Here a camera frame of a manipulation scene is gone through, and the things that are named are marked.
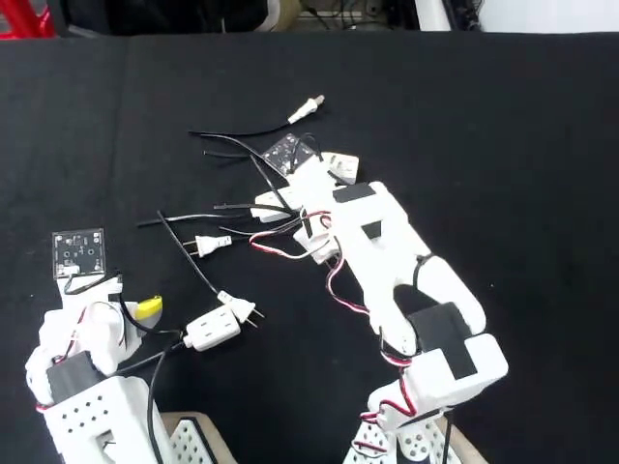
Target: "perforated bracket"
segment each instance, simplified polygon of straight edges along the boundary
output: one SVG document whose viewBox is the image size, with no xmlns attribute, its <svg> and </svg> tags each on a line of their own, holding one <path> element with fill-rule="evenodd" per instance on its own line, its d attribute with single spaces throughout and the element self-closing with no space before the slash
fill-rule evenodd
<svg viewBox="0 0 619 464">
<path fill-rule="evenodd" d="M 408 425 L 398 434 L 399 450 L 406 459 L 402 462 L 424 462 L 427 464 L 441 464 L 443 462 L 443 448 L 445 436 L 434 420 L 421 425 Z M 456 452 L 449 447 L 447 454 L 449 464 L 461 464 Z"/>
<path fill-rule="evenodd" d="M 362 423 L 357 431 L 344 464 L 404 464 L 423 462 L 442 464 L 445 436 L 434 420 L 424 424 L 412 424 L 397 432 L 398 445 L 391 444 L 389 437 L 377 425 Z M 364 449 L 355 442 L 364 442 L 386 449 L 387 452 Z M 447 462 L 461 464 L 456 452 L 449 447 Z"/>
<path fill-rule="evenodd" d="M 174 463 L 179 464 L 217 464 L 199 425 L 191 419 L 181 419 L 172 436 Z"/>
</svg>

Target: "black tablecloth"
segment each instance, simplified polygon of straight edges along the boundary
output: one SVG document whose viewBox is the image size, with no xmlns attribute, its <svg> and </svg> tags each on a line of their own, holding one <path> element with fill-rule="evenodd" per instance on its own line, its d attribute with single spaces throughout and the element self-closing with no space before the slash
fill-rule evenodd
<svg viewBox="0 0 619 464">
<path fill-rule="evenodd" d="M 616 35 L 0 43 L 0 454 L 55 460 L 23 369 L 60 303 L 51 232 L 103 226 L 128 298 L 163 294 L 162 326 L 198 316 L 215 306 L 208 289 L 162 228 L 135 222 L 266 188 L 248 163 L 202 157 L 185 131 L 262 128 L 324 94 L 295 131 L 358 155 L 362 177 L 388 186 L 482 302 L 510 363 L 457 425 L 491 462 L 593 460 L 612 428 L 616 365 L 617 56 Z M 203 268 L 267 318 L 170 360 L 162 409 L 207 413 L 241 462 L 341 461 L 368 394 L 396 375 L 367 322 L 327 297 L 325 269 L 310 262 L 237 245 Z M 357 293 L 350 279 L 339 287 Z"/>
</svg>

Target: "white cable plug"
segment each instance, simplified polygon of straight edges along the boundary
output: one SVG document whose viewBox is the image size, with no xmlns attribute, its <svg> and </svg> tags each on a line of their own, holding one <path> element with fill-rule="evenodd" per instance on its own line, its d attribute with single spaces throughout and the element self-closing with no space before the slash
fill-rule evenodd
<svg viewBox="0 0 619 464">
<path fill-rule="evenodd" d="M 315 113 L 318 106 L 325 101 L 324 95 L 319 95 L 315 99 L 309 99 L 303 106 L 297 109 L 292 116 L 288 118 L 288 124 L 294 124 L 297 121 L 305 118 L 311 113 Z"/>
<path fill-rule="evenodd" d="M 228 247 L 232 245 L 232 237 L 229 235 L 224 235 L 221 237 L 211 237 L 208 235 L 196 235 L 195 240 L 191 242 L 184 242 L 183 246 L 187 245 L 195 245 L 197 251 L 190 253 L 191 256 L 197 255 L 202 258 L 207 254 L 211 254 L 218 248 Z"/>
<path fill-rule="evenodd" d="M 264 315 L 255 308 L 255 303 L 248 302 L 242 298 L 236 298 L 221 290 L 217 295 L 217 299 L 225 306 L 229 307 L 232 313 L 236 316 L 241 324 L 248 322 L 257 327 L 251 320 L 250 315 L 255 312 L 258 316 L 264 318 Z"/>
<path fill-rule="evenodd" d="M 183 342 L 188 348 L 204 351 L 241 333 L 241 326 L 227 304 L 190 322 Z"/>
</svg>

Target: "black circuit board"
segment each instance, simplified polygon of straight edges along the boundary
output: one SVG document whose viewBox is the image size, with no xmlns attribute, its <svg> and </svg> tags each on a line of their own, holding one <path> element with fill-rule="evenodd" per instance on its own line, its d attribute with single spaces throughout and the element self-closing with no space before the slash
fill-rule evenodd
<svg viewBox="0 0 619 464">
<path fill-rule="evenodd" d="M 105 274 L 103 229 L 54 232 L 52 242 L 54 279 Z"/>
<path fill-rule="evenodd" d="M 289 133 L 286 137 L 262 154 L 262 158 L 285 179 L 290 174 L 292 151 L 298 138 Z M 303 142 L 299 143 L 295 157 L 295 169 L 317 153 Z"/>
</svg>

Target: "yellow sponge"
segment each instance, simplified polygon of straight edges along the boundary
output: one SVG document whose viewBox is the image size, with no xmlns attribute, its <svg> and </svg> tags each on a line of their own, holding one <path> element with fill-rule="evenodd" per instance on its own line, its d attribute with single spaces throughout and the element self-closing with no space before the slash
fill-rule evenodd
<svg viewBox="0 0 619 464">
<path fill-rule="evenodd" d="M 138 321 L 148 319 L 149 317 L 154 316 L 162 310 L 163 298 L 157 295 L 153 298 L 149 298 L 148 300 L 144 300 L 137 305 L 137 310 L 135 311 L 135 319 Z"/>
</svg>

